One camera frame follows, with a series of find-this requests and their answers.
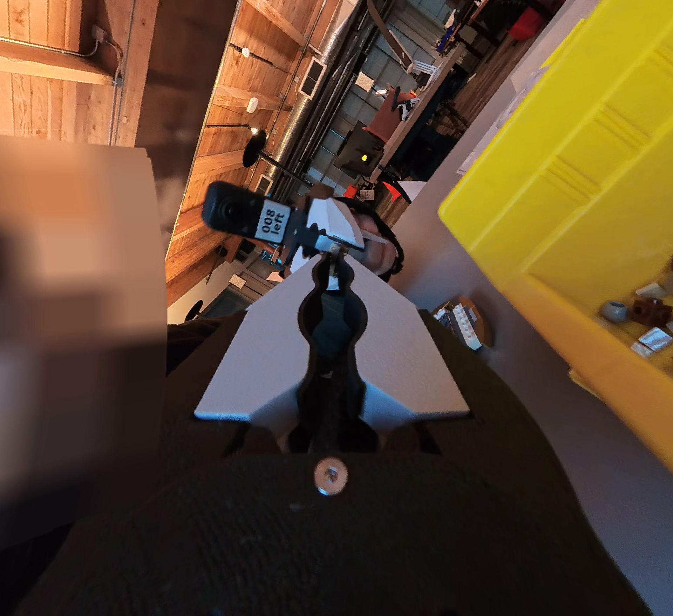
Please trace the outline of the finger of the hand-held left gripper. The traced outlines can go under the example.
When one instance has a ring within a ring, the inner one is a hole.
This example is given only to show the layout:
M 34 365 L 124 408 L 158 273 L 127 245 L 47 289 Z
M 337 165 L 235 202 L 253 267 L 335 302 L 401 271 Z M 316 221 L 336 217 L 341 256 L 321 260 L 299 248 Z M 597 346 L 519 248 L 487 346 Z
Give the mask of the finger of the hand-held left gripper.
M 307 210 L 309 249 L 329 252 L 334 245 L 363 252 L 365 240 L 349 207 L 334 198 L 313 199 Z
M 321 258 L 323 256 L 326 256 L 326 258 L 329 259 L 328 267 L 329 267 L 329 273 L 333 274 L 334 272 L 334 264 L 335 264 L 335 259 L 337 258 L 338 255 L 338 247 L 330 247 L 327 250 L 313 250 L 309 249 L 308 247 L 300 247 L 298 251 L 295 253 L 293 260 L 291 261 L 290 264 L 290 269 L 288 270 L 288 274 L 291 275 L 298 271 L 301 267 L 305 266 L 311 260 L 312 258 Z

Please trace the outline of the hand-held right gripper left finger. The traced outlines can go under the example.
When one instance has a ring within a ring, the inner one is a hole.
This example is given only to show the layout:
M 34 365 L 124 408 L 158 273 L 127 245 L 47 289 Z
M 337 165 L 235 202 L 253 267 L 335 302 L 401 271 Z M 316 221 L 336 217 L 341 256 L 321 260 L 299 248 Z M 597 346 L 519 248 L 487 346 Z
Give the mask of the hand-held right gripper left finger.
M 314 363 L 312 333 L 323 318 L 324 256 L 308 259 L 247 310 L 195 410 L 285 437 L 299 423 L 297 393 Z

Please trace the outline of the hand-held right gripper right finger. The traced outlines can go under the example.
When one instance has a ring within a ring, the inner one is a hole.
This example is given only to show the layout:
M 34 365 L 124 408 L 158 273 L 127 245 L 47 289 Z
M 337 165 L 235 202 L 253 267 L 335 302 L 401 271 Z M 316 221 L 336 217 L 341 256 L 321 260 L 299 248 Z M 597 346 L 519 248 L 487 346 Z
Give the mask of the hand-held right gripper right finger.
M 394 430 L 459 419 L 469 406 L 416 307 L 351 256 L 339 257 L 349 390 L 349 446 L 377 448 Z

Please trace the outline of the round toy pot build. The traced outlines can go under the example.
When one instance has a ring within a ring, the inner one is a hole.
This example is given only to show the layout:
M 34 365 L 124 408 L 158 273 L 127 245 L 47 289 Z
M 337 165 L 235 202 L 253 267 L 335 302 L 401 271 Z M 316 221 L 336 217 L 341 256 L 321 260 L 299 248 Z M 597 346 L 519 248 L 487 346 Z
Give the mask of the round toy pot build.
M 471 350 L 492 346 L 491 329 L 471 299 L 457 296 L 442 303 L 431 315 Z

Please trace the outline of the yellow plastic bin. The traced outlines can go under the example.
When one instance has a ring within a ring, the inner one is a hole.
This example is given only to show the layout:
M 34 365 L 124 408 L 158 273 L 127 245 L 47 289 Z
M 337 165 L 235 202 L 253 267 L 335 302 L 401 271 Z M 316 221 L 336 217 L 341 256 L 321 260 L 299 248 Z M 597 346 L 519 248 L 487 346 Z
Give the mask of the yellow plastic bin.
M 672 346 L 608 325 L 672 261 L 672 0 L 601 0 L 439 207 L 489 281 L 672 469 Z

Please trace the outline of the pile of toy bricks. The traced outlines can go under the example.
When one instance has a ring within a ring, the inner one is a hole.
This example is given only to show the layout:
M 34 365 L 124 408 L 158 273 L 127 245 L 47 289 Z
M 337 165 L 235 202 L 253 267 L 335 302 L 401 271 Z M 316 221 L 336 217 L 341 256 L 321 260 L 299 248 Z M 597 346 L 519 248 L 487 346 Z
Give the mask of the pile of toy bricks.
M 624 301 L 605 302 L 598 311 L 605 325 L 631 339 L 643 359 L 672 351 L 672 261 L 654 282 L 631 292 Z

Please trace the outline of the grey desk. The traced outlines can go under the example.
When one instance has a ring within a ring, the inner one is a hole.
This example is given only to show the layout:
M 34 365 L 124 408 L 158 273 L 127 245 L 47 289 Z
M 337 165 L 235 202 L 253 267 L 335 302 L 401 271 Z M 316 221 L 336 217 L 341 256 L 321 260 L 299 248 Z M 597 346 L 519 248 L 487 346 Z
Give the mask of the grey desk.
M 458 566 L 445 571 L 433 561 L 451 560 L 453 544 L 434 535 L 415 543 L 423 555 L 386 589 L 398 613 L 466 615 L 464 588 L 466 605 L 484 601 L 486 615 L 650 615 L 621 568 L 657 615 L 668 613 L 672 476 L 608 407 L 568 378 L 564 361 L 437 215 L 461 179 L 457 169 L 486 149 L 519 87 L 598 1 L 567 1 L 393 228 L 406 261 L 391 285 L 424 309 L 467 290 L 495 339 L 481 353 L 440 339 L 449 363 L 458 365 L 454 376 L 475 382 L 485 406 L 472 419 L 405 427 L 392 450 L 429 448 L 435 464 L 451 465 L 444 475 L 465 467 L 478 476 L 479 493 L 492 485 L 499 496 L 485 500 L 492 516 L 470 515 L 468 553 L 456 556 L 468 562 L 465 580 Z

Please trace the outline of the person's left hand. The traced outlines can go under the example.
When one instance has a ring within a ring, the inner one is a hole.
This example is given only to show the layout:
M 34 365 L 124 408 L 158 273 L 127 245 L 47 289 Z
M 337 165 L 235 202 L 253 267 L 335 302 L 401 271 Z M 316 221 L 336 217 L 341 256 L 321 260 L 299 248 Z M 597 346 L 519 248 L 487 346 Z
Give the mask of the person's left hand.
M 359 257 L 363 266 L 387 282 L 392 275 L 399 272 L 400 264 L 403 263 L 403 252 L 395 235 L 378 217 L 360 213 L 354 213 L 354 217 L 361 231 L 387 240 L 385 244 L 372 239 L 365 240 L 365 250 Z

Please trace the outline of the black pendant lamp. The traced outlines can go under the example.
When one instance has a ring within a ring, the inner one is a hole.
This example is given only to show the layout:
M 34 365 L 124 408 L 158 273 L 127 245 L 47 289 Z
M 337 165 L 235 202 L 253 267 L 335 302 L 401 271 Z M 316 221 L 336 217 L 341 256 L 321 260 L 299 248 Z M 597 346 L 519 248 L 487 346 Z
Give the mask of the black pendant lamp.
M 266 142 L 267 135 L 265 131 L 258 129 L 252 134 L 241 158 L 242 165 L 245 168 L 254 166 L 262 151 L 265 149 Z

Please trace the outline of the long grey work table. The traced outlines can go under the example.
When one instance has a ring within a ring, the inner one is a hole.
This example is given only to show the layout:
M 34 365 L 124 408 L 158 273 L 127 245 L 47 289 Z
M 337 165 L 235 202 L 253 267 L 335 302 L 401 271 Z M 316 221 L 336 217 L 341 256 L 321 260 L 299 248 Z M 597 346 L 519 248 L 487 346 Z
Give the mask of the long grey work table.
M 371 175 L 366 177 L 368 182 L 376 183 L 383 168 L 390 162 L 397 149 L 399 149 L 406 136 L 408 136 L 414 124 L 421 118 L 423 111 L 428 107 L 433 96 L 443 84 L 451 68 L 457 63 L 459 58 L 464 55 L 465 51 L 466 45 L 461 42 L 457 44 L 455 49 L 453 49 L 450 56 L 444 58 L 442 65 L 435 72 L 433 78 L 429 81 L 425 89 L 420 93 L 418 102 L 413 105 L 407 120 L 399 123 L 392 133 L 390 140 L 385 144 L 382 157 L 376 163 Z

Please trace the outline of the silver ventilation duct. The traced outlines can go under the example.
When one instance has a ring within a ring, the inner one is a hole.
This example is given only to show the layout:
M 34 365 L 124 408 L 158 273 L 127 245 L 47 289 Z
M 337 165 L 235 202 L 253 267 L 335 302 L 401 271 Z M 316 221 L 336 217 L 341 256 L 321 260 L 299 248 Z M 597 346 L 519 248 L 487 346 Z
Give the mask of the silver ventilation duct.
M 304 183 L 299 158 L 294 158 L 305 126 L 310 122 L 313 108 L 322 96 L 322 89 L 329 79 L 329 71 L 337 59 L 353 15 L 362 0 L 339 0 L 327 25 L 326 33 L 317 51 L 308 63 L 298 85 L 298 97 L 292 107 L 282 138 L 271 155 L 274 168 L 270 195 L 283 200 L 290 191 Z

